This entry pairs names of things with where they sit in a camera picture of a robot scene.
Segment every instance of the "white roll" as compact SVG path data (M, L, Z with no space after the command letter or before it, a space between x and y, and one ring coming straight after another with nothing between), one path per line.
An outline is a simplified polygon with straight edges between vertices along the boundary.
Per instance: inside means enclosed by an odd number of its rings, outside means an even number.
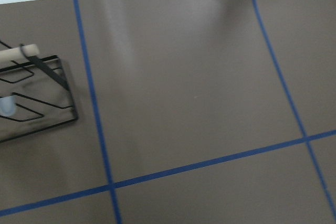
M40 54L40 51L38 50L38 47L35 44L23 46L22 50L23 52L25 52L26 56L37 56ZM24 58L25 57L21 53L19 47L0 51L0 63Z

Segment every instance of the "blue line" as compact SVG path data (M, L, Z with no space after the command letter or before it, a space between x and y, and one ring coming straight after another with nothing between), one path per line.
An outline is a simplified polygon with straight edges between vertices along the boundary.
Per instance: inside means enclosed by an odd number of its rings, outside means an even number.
M18 207L4 209L4 210L0 211L0 217L6 216L6 215L16 214L18 212L33 210L33 209L36 209L36 208L39 208L39 207L50 206L50 205L53 205L53 204L56 204L56 203L61 203L61 202L64 202L64 201L78 199L78 198L81 198L81 197L84 197L84 196L98 194L98 193L102 193L104 191L109 191L109 186L107 186L107 185L106 186L100 186L100 187L96 187L96 188L92 188L92 189L88 189L88 190L84 190L84 191L79 191L79 192L72 193L72 194L59 196L59 197L52 198L52 199L46 199L46 200L42 200L42 201L39 201L39 202L31 203L31 204L26 204L26 205L22 205L22 206L18 206Z
M174 174L187 172L189 170L195 170L195 169L199 169L199 168L202 168L202 167L216 165L216 164L232 161L232 160L243 158L243 157L248 157L248 156L253 156L253 155L256 155L256 154L260 154L260 153L265 153L265 152L278 150L278 149L285 148L285 147L288 147L288 146L302 144L304 142L305 142L304 138L299 138L299 139L296 139L296 140L291 140L291 141L287 141L287 142L280 143L280 144L274 144L274 145L270 145L270 146L267 146L267 147L254 149L254 150L251 150L251 151L240 152L240 153L236 153L236 154L232 154L232 155L228 155L228 156L224 156L224 157L214 158L214 159L210 159L210 160L207 160L207 161L202 161L202 162L198 162L198 163L194 163L194 164L190 164L190 165L185 165L185 166L181 166L181 167L177 167L177 168L173 168L173 169L169 169L169 170L164 170L162 172L148 174L148 175L137 177L137 178L127 179L127 180L124 180L124 181L117 182L114 185L115 185L116 188L130 186L130 185L138 184L138 183L145 182L145 181L148 181L148 180L153 180L153 179L157 179L157 178L171 176L171 175L174 175Z
M264 39L265 39L265 41L266 41L268 51L269 51L269 53L271 54L271 57L272 57L274 66L275 66L275 68L276 68L276 70L277 70L277 72L278 72L278 76L279 76L279 78L280 78L280 82L281 82L282 87L283 87L283 89L284 89L284 91L285 91L285 93L286 93L286 96L287 96L287 98L288 98L290 107L292 108L292 111L293 111L294 116L295 116L295 118L296 118L296 120L297 120L297 122L298 122L298 125L299 125L299 127L300 127L300 131L301 131L302 135L303 135L303 136L307 136L306 131L305 131L305 128L303 127L303 123L302 123L301 118L300 118L300 116L299 116L298 110L297 110L297 108L296 108L296 106L295 106L295 104L294 104L293 98L292 98L292 96L291 96L291 94L290 94L290 92L289 92L289 89L288 89L287 84L286 84L286 82L285 82L285 79L284 79L284 77L283 77L282 71L281 71L281 69L280 69L280 65L279 65L278 60L277 60L277 58L276 58L276 56L275 56L275 52L274 52L274 50L273 50L272 44L271 44L271 42L270 42L270 40L269 40L269 37L268 37L268 35L267 35L267 32L266 32L264 23L263 23L263 21L262 21L262 18L261 18L260 12L259 12L259 8L258 8L257 0L252 0L252 2L253 2L253 7L254 7L254 10L255 10L255 13L256 13L256 16L257 16L259 25L260 25L261 32L262 32L262 34L263 34L263 36L264 36Z
M329 134L330 134L330 135L333 135L333 134L334 134L334 131L331 131L331 132L329 132L329 133L322 133L322 134L318 134L318 135L315 135L315 136L307 137L305 128L304 128L304 126L303 126L303 123L302 123L302 121L301 121L301 118L300 118L300 116L299 116L299 113L298 113L298 111L297 111L297 109L296 109L296 106L295 106L295 104L294 104L294 101L293 101L293 99L292 99L292 97L291 97L291 95L290 95L290 92L289 92L289 89L288 89L288 87L287 87L286 81L285 81L285 79L284 79L284 77L283 77L283 75L282 75L282 72L281 72L281 69L280 69L280 65L279 65L279 63L278 63L278 61L277 61L277 58L276 58L276 56L275 56L274 49L273 49L272 44L271 44L271 42L270 42L270 39L269 39L269 37L268 37L268 35L267 35L265 25L264 25L264 23L263 23L263 21L262 21L262 18L261 18L261 14L260 14L260 11L259 11L259 7L258 7L258 4L257 4L257 0L252 0L252 3L253 3L253 7L254 7L254 10L255 10L255 13L256 13L256 16L257 16L259 25L260 25L260 29L261 29L262 34L263 34L263 36L264 36L264 39L265 39L265 41L266 41L266 44L267 44L268 50L269 50L269 52L270 52L270 54L271 54L273 63L274 63L274 65L275 65L275 68L276 68L276 70L277 70L277 72L278 72L278 76L279 76L280 81L281 81L281 83L282 83L282 86L283 86L283 88L284 88L284 90L285 90L286 96L287 96L287 98L288 98L288 101L289 101L289 103L290 103L290 106L291 106L291 108L292 108L292 111L293 111L293 113L294 113L294 115L295 115L295 118L296 118L296 120L297 120L297 123L298 123L298 125L299 125L299 127L300 127L301 133L302 133L302 135L303 135L303 139L305 140L306 146L307 146L307 148L308 148L309 155L310 155L310 157L311 157L311 159L312 159L312 162L313 162L313 164L314 164L315 170L316 170L316 172L317 172L317 174L318 174L318 177L319 177L319 179L320 179L321 186L322 186L322 188L323 188L323 191L324 191L324 193L325 193L325 196L327 197L327 200L328 200L329 206L330 206L330 208L331 208L332 214L333 214L333 216L334 216L334 219L336 220L336 208L335 208L335 205L334 205L333 200L332 200L332 198L331 198L330 192L329 192L329 190L328 190L327 183L326 183L326 181L325 181L325 179L324 179L322 170L321 170L321 168L320 168L320 166L319 166L319 163L318 163L318 161L317 161L317 159L316 159L315 153L314 153L314 151L313 151L313 149L312 149L312 147L311 147L311 144L310 144L310 142L309 142L309 141L314 140L314 139L319 139L319 138L322 138L322 137L326 137L326 136L328 136Z
M102 124L101 124L101 120L100 120L98 101L97 101L97 97L96 97L95 85L93 83L93 77L92 77L92 72L91 72L91 68L90 68L90 60L89 60L89 56L88 56L87 45L86 45L86 40L85 40L85 35L84 35L82 19L81 19L81 16L80 16L80 9L79 9L78 0L73 0L73 5L74 5L74 8L75 8L75 12L76 12L76 19L77 19L79 37L80 37L80 42L81 42L81 47L82 47L82 52L83 52L83 58L84 58L84 63L85 63L85 70L86 70L86 74L87 74L87 78L88 78L88 84L89 84L90 95L91 95L91 102L92 102L93 112L95 114L94 118L96 120L96 127L97 127L97 132L98 132L102 157L103 157L103 161L104 161L105 172L106 172L107 180L108 180L109 187L110 187L110 194L111 194L114 213L115 213L115 218L116 218L115 220L117 221L117 224L122 224L122 219L121 219L121 214L120 214L118 199L117 199L117 193L115 191L116 189L115 189L114 183L113 183L111 167L110 167L108 153L107 153L106 144L105 144L105 137L104 137L103 128L102 128Z

